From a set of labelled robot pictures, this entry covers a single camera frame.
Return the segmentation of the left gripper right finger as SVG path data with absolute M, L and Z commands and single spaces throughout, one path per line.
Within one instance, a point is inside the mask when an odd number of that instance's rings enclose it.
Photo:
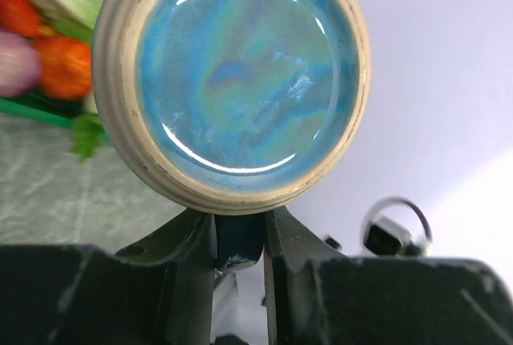
M 509 344 L 512 302 L 482 262 L 347 257 L 286 208 L 265 214 L 271 344 Z

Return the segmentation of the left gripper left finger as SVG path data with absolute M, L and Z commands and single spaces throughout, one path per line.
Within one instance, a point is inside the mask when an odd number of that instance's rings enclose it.
M 182 212 L 115 254 L 92 245 L 1 248 L 4 344 L 207 344 L 212 216 Z

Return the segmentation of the blue butterfly mug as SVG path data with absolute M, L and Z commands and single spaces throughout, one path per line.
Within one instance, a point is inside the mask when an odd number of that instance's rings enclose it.
M 357 0 L 103 0 L 91 66 L 104 129 L 132 172 L 226 216 L 222 271 L 256 262 L 260 215 L 341 159 L 371 81 Z

